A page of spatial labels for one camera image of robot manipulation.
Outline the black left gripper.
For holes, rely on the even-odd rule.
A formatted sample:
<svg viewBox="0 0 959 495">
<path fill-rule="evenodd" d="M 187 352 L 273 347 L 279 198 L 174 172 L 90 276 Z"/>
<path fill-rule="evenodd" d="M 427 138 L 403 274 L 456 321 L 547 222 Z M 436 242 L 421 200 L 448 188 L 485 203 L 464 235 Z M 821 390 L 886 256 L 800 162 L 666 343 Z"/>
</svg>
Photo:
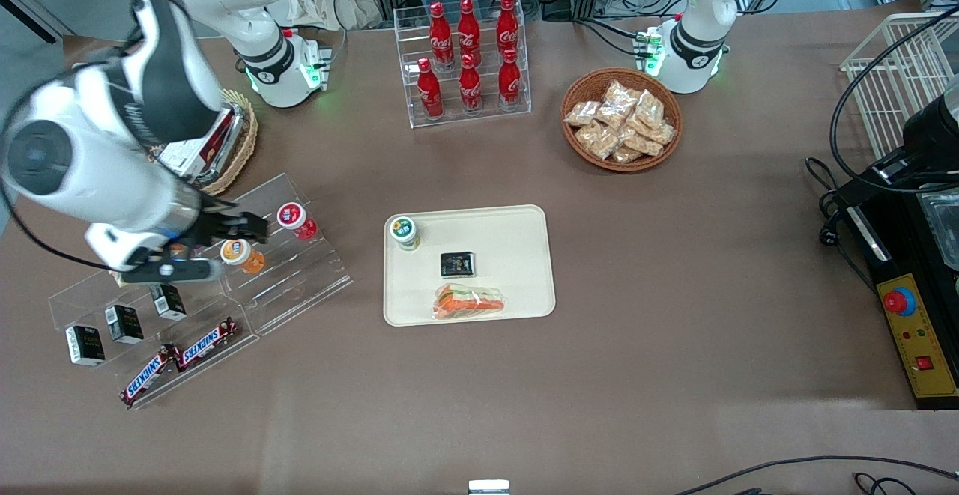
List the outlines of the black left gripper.
<svg viewBox="0 0 959 495">
<path fill-rule="evenodd" d="M 907 173 L 958 170 L 958 92 L 948 90 L 914 114 L 902 133 Z"/>
</svg>

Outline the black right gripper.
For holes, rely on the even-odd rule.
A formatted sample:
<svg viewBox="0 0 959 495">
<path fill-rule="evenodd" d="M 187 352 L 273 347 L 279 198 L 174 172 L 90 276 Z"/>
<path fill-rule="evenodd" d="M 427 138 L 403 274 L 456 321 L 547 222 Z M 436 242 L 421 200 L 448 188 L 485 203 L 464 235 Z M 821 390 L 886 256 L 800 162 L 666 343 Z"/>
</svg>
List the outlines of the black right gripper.
<svg viewBox="0 0 959 495">
<path fill-rule="evenodd" d="M 185 232 L 162 247 L 160 254 L 169 258 L 192 258 L 196 250 L 203 250 L 214 242 L 243 240 L 251 243 L 267 242 L 268 222 L 250 212 L 223 214 L 202 210 Z"/>
</svg>

